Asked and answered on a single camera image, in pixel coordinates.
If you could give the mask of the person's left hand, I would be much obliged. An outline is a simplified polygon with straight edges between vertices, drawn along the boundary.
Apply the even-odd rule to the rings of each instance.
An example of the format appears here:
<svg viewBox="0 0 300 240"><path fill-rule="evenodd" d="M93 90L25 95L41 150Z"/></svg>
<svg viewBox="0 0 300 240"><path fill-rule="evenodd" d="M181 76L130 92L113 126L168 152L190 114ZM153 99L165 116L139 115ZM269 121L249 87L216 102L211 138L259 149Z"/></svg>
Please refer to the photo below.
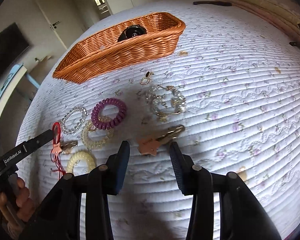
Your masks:
<svg viewBox="0 0 300 240"><path fill-rule="evenodd" d="M17 217L22 220L23 222L28 222L31 216L35 211L35 204L34 201L30 198L30 191L25 186L25 181L21 178L17 178L17 185L18 185L18 194L15 197L15 203L18 207L18 210L15 212ZM10 211L7 208L7 197L6 194L0 192L0 211L3 216L8 221L8 225L13 230L21 230L21 227L15 221L13 216L11 215Z"/></svg>

